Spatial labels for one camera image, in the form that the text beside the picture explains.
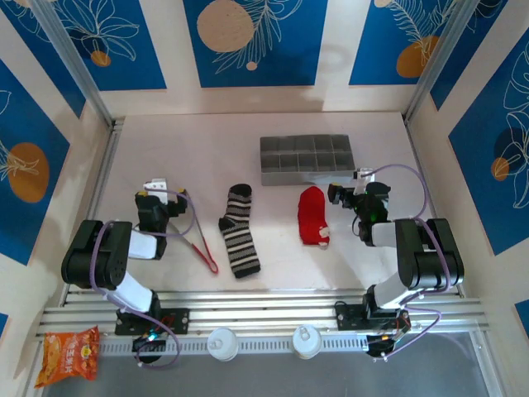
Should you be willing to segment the grey compartment organizer box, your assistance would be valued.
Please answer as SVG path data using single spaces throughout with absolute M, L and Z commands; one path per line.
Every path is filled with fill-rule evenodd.
M 260 138 L 263 186 L 348 184 L 356 167 L 347 135 Z

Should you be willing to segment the red sock with white toe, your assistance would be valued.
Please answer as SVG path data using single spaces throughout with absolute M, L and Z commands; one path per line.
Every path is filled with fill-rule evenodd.
M 325 197 L 316 186 L 304 190 L 298 202 L 298 231 L 304 245 L 327 247 L 330 229 L 325 217 Z

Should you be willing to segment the black white striped sock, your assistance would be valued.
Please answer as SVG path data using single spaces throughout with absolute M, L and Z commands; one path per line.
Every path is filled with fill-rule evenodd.
M 248 184 L 230 187 L 226 211 L 218 227 L 226 246 L 232 274 L 237 279 L 260 272 L 260 260 L 250 230 L 252 188 Z

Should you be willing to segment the white round lidded container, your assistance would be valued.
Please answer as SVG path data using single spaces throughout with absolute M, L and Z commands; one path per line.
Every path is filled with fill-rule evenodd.
M 207 338 L 209 354 L 219 361 L 230 361 L 238 353 L 238 340 L 230 328 L 216 328 Z
M 312 325 L 296 328 L 292 337 L 293 350 L 303 360 L 315 357 L 322 349 L 322 335 Z

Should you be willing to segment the orange snack bag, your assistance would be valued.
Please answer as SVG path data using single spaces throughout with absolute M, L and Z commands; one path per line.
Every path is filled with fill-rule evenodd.
M 44 338 L 41 370 L 34 388 L 43 388 L 75 376 L 95 380 L 99 347 L 98 327 L 78 333 L 48 332 Z

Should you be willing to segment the grey metal shelf plate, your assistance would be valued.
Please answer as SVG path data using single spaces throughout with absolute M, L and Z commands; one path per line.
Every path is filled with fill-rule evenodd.
M 96 380 L 68 378 L 23 397 L 508 397 L 471 332 L 429 333 L 387 361 L 360 352 L 240 354 L 229 362 L 184 355 L 168 370 L 102 354 Z

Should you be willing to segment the aluminium side rail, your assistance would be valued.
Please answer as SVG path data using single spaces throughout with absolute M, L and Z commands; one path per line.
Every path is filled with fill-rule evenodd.
M 401 279 L 413 290 L 426 294 L 444 293 L 462 282 L 464 265 L 448 221 L 436 216 L 420 153 L 411 132 L 408 138 L 417 162 L 417 177 L 424 190 L 424 204 L 412 220 L 399 223 L 397 237 Z M 423 219 L 426 210 L 435 217 Z
M 96 150 L 93 164 L 83 190 L 81 204 L 79 205 L 79 210 L 74 221 L 69 246 L 73 242 L 83 220 L 99 219 L 99 208 L 102 203 L 124 123 L 124 117 L 118 118 Z

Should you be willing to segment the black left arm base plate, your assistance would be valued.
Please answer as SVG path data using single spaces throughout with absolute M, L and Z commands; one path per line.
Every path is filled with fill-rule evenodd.
M 189 309 L 161 309 L 154 318 L 163 323 L 177 335 L 188 333 Z M 118 336 L 140 336 L 149 332 L 161 334 L 164 329 L 144 318 L 131 313 L 121 313 L 117 310 L 117 320 L 114 333 Z

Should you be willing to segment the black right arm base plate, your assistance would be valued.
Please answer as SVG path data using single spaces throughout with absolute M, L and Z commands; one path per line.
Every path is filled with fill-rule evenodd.
M 337 301 L 334 304 L 339 331 L 369 332 L 408 332 L 410 322 L 400 309 L 376 309 L 371 312 L 362 304 L 347 304 Z

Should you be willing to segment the aluminium corner post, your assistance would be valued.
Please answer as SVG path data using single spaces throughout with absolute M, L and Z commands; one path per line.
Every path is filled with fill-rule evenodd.
M 406 127 L 411 125 L 413 117 L 444 69 L 478 3 L 479 0 L 458 0 L 455 3 L 455 10 L 446 23 L 403 114 L 403 122 Z
M 28 0 L 30 8 L 41 25 L 65 68 L 74 79 L 83 96 L 88 100 L 94 112 L 108 127 L 113 127 L 115 118 L 102 100 L 98 87 L 89 73 L 82 57 L 65 30 L 52 4 L 47 0 Z

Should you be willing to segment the aluminium front rail frame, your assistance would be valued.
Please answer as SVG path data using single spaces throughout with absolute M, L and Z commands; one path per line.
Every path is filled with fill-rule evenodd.
M 228 327 L 244 336 L 283 336 L 308 323 L 323 332 L 335 333 L 334 304 L 358 304 L 360 289 L 292 289 L 216 292 L 161 291 L 165 308 L 190 311 L 188 332 L 206 335 L 214 328 Z M 420 313 L 411 316 L 412 330 L 421 331 L 434 320 L 432 310 L 442 313 L 437 332 L 467 332 L 490 328 L 484 308 L 476 298 L 465 298 L 456 290 L 434 294 L 413 302 Z M 115 308 L 100 295 L 77 287 L 69 289 L 64 305 L 44 310 L 36 336 L 47 332 L 79 332 L 93 326 L 108 336 L 115 328 Z

